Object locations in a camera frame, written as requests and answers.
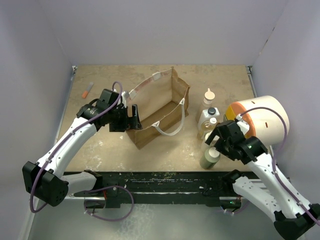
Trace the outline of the clear amber liquid bottle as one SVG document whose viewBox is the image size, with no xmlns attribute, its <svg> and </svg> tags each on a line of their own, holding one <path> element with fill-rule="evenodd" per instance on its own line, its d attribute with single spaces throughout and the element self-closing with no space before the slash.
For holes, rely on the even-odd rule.
<svg viewBox="0 0 320 240">
<path fill-rule="evenodd" d="M 212 131 L 217 124 L 218 124 L 218 121 L 215 117 L 211 117 L 209 120 L 203 122 L 200 125 L 200 128 L 198 130 L 197 139 L 203 140 L 205 135 L 210 131 Z"/>
</svg>

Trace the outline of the white bottle with black cap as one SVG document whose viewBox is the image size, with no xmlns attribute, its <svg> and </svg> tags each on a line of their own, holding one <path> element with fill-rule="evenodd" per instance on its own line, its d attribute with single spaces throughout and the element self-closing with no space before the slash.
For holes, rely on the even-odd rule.
<svg viewBox="0 0 320 240">
<path fill-rule="evenodd" d="M 198 120 L 197 128 L 201 128 L 201 124 L 210 120 L 210 118 L 216 118 L 220 115 L 220 112 L 217 107 L 209 107 L 207 109 L 204 109 L 201 112 L 200 118 Z"/>
</svg>

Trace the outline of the brown burlap canvas bag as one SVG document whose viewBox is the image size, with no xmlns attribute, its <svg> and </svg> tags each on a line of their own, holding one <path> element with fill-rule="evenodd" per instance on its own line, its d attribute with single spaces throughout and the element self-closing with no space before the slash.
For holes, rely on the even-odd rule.
<svg viewBox="0 0 320 240">
<path fill-rule="evenodd" d="M 130 140 L 140 150 L 158 136 L 179 133 L 188 116 L 190 86 L 171 67 L 156 72 L 128 91 L 128 108 L 137 105 L 142 130 L 127 130 Z"/>
</svg>

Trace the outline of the beige jar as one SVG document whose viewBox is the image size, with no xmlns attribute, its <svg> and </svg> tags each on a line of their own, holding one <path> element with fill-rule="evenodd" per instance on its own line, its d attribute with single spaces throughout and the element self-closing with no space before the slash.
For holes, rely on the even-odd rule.
<svg viewBox="0 0 320 240">
<path fill-rule="evenodd" d="M 220 157 L 220 152 L 218 152 L 215 147 L 210 147 L 205 150 L 200 158 L 199 164 L 203 169 L 208 170 L 220 160 Z"/>
</svg>

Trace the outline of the tan pump lotion bottle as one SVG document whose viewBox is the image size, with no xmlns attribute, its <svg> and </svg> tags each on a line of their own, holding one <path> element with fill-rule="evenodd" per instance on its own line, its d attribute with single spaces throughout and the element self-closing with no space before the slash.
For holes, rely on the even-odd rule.
<svg viewBox="0 0 320 240">
<path fill-rule="evenodd" d="M 210 108 L 212 106 L 213 100 L 215 99 L 216 95 L 210 88 L 204 93 L 204 98 L 202 101 L 202 105 L 206 108 Z"/>
</svg>

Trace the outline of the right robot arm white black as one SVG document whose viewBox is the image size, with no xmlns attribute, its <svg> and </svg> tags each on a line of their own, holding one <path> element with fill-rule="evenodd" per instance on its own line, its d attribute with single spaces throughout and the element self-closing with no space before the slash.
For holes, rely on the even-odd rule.
<svg viewBox="0 0 320 240">
<path fill-rule="evenodd" d="M 222 190 L 226 195 L 237 194 L 254 204 L 272 220 L 285 240 L 297 240 L 316 224 L 320 218 L 320 205 L 311 204 L 293 187 L 257 137 L 245 138 L 240 123 L 234 120 L 217 124 L 205 143 L 210 145 L 215 137 L 218 138 L 215 149 L 248 166 L 267 189 L 262 190 L 235 169 L 222 178 Z"/>
</svg>

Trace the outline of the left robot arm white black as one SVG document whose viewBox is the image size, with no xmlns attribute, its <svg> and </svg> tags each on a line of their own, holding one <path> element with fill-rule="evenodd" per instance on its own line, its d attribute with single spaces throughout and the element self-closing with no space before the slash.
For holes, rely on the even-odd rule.
<svg viewBox="0 0 320 240">
<path fill-rule="evenodd" d="M 101 194 L 100 174 L 92 170 L 72 175 L 64 172 L 85 142 L 106 125 L 110 132 L 141 130 L 137 104 L 128 107 L 122 94 L 104 89 L 99 98 L 82 106 L 56 145 L 35 163 L 28 161 L 23 166 L 23 180 L 30 197 L 55 207 L 70 194 L 84 191 L 91 196 Z"/>
</svg>

